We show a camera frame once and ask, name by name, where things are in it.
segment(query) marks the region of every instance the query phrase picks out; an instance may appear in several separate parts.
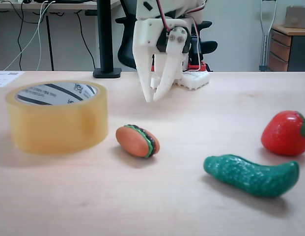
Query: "black office chair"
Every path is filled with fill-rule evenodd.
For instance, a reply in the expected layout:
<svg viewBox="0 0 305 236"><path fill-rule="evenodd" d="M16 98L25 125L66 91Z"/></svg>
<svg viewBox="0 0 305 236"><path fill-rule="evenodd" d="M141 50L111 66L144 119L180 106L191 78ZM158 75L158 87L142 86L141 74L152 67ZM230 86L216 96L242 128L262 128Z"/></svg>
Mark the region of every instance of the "black office chair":
<svg viewBox="0 0 305 236"><path fill-rule="evenodd" d="M121 46L118 50L117 57L118 60L125 66L136 69L135 59L133 55L133 35L136 22L135 14L129 13L129 10L125 4L124 0L121 0L123 10L125 12L125 17L118 18L115 20L118 24L124 25L124 33L122 38ZM197 25L199 32L203 29L209 28L212 25L210 21L203 21L201 24ZM197 55L197 35L194 27L192 27L192 46L189 52L189 59L191 65L198 65L198 55ZM200 40L199 44L199 54L200 60L203 60L203 54L209 54L214 52L218 47L216 41L205 41Z"/></svg>

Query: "wooden drawer cabinet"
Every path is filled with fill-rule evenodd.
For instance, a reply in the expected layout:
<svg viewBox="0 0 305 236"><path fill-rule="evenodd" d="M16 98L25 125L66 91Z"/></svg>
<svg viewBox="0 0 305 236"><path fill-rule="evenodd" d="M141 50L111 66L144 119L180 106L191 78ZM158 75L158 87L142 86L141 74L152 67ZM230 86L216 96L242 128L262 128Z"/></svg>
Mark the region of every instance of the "wooden drawer cabinet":
<svg viewBox="0 0 305 236"><path fill-rule="evenodd" d="M282 60L288 62L290 57L290 47L285 46L284 44L272 40L271 41L271 52L277 55Z"/></svg>
<svg viewBox="0 0 305 236"><path fill-rule="evenodd" d="M305 71L305 29L273 26L269 44L269 70Z"/></svg>
<svg viewBox="0 0 305 236"><path fill-rule="evenodd" d="M291 46L291 41L292 41L291 36L280 33L279 31L276 30L272 30L271 36L275 41L280 42L289 47Z"/></svg>
<svg viewBox="0 0 305 236"><path fill-rule="evenodd" d="M269 54L268 67L271 71L288 71L288 63L273 53Z"/></svg>

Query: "white paper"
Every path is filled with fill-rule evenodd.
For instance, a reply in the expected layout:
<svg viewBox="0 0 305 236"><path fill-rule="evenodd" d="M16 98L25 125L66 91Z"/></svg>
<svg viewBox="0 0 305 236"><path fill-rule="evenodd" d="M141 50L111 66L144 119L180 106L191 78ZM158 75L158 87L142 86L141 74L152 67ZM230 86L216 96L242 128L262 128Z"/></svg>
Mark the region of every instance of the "white paper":
<svg viewBox="0 0 305 236"><path fill-rule="evenodd" d="M24 71L0 71L0 87L4 87L5 85L9 84L23 73Z"/></svg>

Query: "cable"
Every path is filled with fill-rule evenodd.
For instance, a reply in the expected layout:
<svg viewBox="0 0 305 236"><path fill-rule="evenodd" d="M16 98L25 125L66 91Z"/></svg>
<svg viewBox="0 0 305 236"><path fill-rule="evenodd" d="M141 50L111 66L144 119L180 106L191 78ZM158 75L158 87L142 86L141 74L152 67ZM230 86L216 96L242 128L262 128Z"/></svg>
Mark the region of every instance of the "cable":
<svg viewBox="0 0 305 236"><path fill-rule="evenodd" d="M53 14L53 15L57 15L57 16L63 16L65 14L65 12L63 12L61 15L60 15L60 12L49 12L50 14Z"/></svg>
<svg viewBox="0 0 305 236"><path fill-rule="evenodd" d="M52 1L49 5L47 5L47 7L46 7L46 8L44 9L44 11L43 11L43 15L44 15L44 13L46 12L46 10L49 8L49 6L50 6L52 3L54 3L54 2L55 2L55 1ZM34 32L34 35L33 35L32 39L30 40L30 42L29 42L29 43L25 46L25 48L15 57L15 59L13 59L13 61L8 65L8 67L5 68L5 70L7 70L7 69L11 66L11 64L14 63L14 61L19 57L19 55L29 46L29 44L33 41L33 39L34 39L34 37L35 37L37 31L38 31L38 29L36 29L36 31Z"/></svg>
<svg viewBox="0 0 305 236"><path fill-rule="evenodd" d="M21 14L22 14L22 20L21 20L21 25L20 25L19 35L18 35L18 38L17 38L17 43L18 43L18 46L19 46L20 52L22 52L22 49L21 49L21 46L20 46L19 39L20 39L21 31L22 31L22 29L23 29L23 24L24 24L24 10L23 10L23 3L24 3L24 2L21 2ZM21 54L20 54L20 58L19 58L19 68L20 68L20 71L22 71L22 68L21 68L21 58L22 58L22 56L23 56L23 54L21 53Z"/></svg>
<svg viewBox="0 0 305 236"><path fill-rule="evenodd" d="M63 16L65 14L65 12L63 12L61 15L60 15L60 12L50 12L50 14L54 14L57 16Z"/></svg>
<svg viewBox="0 0 305 236"><path fill-rule="evenodd" d="M93 0L58 0L57 3L60 3L60 4L80 4L80 3L89 2L89 1L93 1Z"/></svg>
<svg viewBox="0 0 305 236"><path fill-rule="evenodd" d="M16 10L14 4L13 4L11 1L8 1L8 0L1 0L0 2L9 2L9 3L11 4L11 6L13 7L14 11L16 12L17 16L19 17L19 19L20 19L20 20L23 20L23 19L21 18L21 16L19 15L18 11ZM28 21L25 21L25 20L24 20L24 22L25 22L25 23L28 23L28 24L37 24L37 22L28 22Z"/></svg>
<svg viewBox="0 0 305 236"><path fill-rule="evenodd" d="M42 7L43 7L43 4L44 3L47 3L47 2L49 2L49 1L44 1L42 4L41 4L41 8L40 8L40 19L41 19L41 17L42 17ZM42 53L42 49L41 49L41 38L40 38L40 29L39 29L39 27L40 27L40 24L38 24L38 37L39 37L39 45L40 45L40 57L39 57L39 63L38 63L38 66L37 66L37 68L36 68L36 71L38 71L38 69L39 69L39 66L40 66L40 62L41 62L41 53Z"/></svg>
<svg viewBox="0 0 305 236"><path fill-rule="evenodd" d="M197 35L197 55L198 55L198 65L199 68L197 70L189 70L189 71L200 71L201 70L201 61L200 61L200 54L199 54L199 32L198 32L198 27L197 27L197 23L194 17L192 16L187 16L192 18L193 22L194 22L194 27L195 27L195 31L196 31L196 35Z"/></svg>
<svg viewBox="0 0 305 236"><path fill-rule="evenodd" d="M82 27L82 21L80 20L79 12L81 12L81 10L78 11L78 12L76 12L75 14L78 16L79 25L80 25L80 33L81 33L81 35L82 35L84 45L85 45L85 47L87 48L87 50L88 50L88 52L89 52L89 54L90 54L90 56L91 56L91 58L92 58L93 68L95 69L94 58L93 58L93 56L92 56L92 54L91 54L91 51L89 50L89 48L88 48L88 46L87 46L87 43L85 42L85 39L84 39L84 36L83 36L83 27Z"/></svg>
<svg viewBox="0 0 305 236"><path fill-rule="evenodd" d="M206 1L203 3L203 5L201 5L201 6L197 7L197 8L194 8L194 9L192 9L192 10L189 10L189 11L187 11L186 13L193 13L193 12L197 12L197 11L203 10L203 9L205 8L205 5L206 5L206 2L207 2L207 1L208 1L208 0L206 0Z"/></svg>
<svg viewBox="0 0 305 236"><path fill-rule="evenodd" d="M164 15L164 13L162 11L160 0L156 0L156 1L157 1L158 9L159 9L159 12L160 12L160 15L161 15L161 18L162 18L162 22L163 22L164 28L166 28L166 30L168 32L170 32L171 28L166 24L166 16Z"/></svg>

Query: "cable on floor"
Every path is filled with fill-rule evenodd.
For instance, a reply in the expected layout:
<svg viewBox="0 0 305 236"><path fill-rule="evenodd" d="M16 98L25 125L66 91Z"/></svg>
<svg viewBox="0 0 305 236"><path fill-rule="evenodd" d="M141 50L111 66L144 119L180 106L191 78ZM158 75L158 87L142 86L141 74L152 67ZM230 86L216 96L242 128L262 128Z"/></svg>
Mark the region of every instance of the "cable on floor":
<svg viewBox="0 0 305 236"><path fill-rule="evenodd" d="M85 42L85 39L84 39L84 36L83 36L83 27L82 27L82 21L81 21L80 16L79 16L79 12L81 12L81 10L78 11L78 12L75 12L75 14L77 15L78 20L79 20L80 33L81 33L81 35L82 35L84 45L85 45L85 47L87 48L87 50L88 50L88 52L89 52L89 54L90 54L90 56L91 56L91 58L92 58L93 68L95 69L95 63L94 63L93 55L92 55L91 51L89 50L89 48L88 48L88 46L87 46L87 43Z"/></svg>
<svg viewBox="0 0 305 236"><path fill-rule="evenodd" d="M44 11L43 11L43 13L42 13L42 17L44 16L44 13L47 11L47 9L49 8L49 6L52 4L52 3L54 3L55 1L52 1L52 2L50 2L46 7L45 7L45 9L44 9ZM41 22L41 18L39 19L39 21L38 21L38 27L40 26L40 22ZM7 70L10 66L11 66L11 64L12 63L14 63L14 61L20 56L20 54L29 46L29 44L33 41L33 39L34 39L34 37L35 37L35 35L36 35L36 33L38 32L38 28L36 29L36 31L34 32L34 34L33 34L33 37L31 38L31 40L30 40L30 42L25 46L25 48L15 57L15 59L13 59L13 61L8 65L8 67L6 67L4 70Z"/></svg>
<svg viewBox="0 0 305 236"><path fill-rule="evenodd" d="M43 4L44 3L47 3L47 2L49 2L49 1L44 1L42 4L41 4L41 8L40 8L40 19L41 19L41 17L42 17L42 7L43 7ZM40 56L39 56L39 62L38 62L38 66L37 66L37 68L36 68L36 71L38 71L38 69L39 69L39 66L40 66L40 62L41 62L41 53L42 53L42 49L41 49L41 38L40 38L40 24L38 24L38 37L39 37L39 45L40 45Z"/></svg>
<svg viewBox="0 0 305 236"><path fill-rule="evenodd" d="M17 43L18 43L18 46L19 46L20 52L22 52L22 49L21 49L21 46L20 46L19 39L20 39L21 31L22 31L22 29L23 29L23 24L24 24L24 10L23 10L23 2L21 2L21 14L22 14L22 20L21 20L21 25L20 25L19 35L18 35L18 38L17 38ZM20 68L20 71L22 71L22 68L21 68L21 58L22 58L22 56L23 56L23 54L21 53L21 54L20 54L20 58L19 58L19 68Z"/></svg>

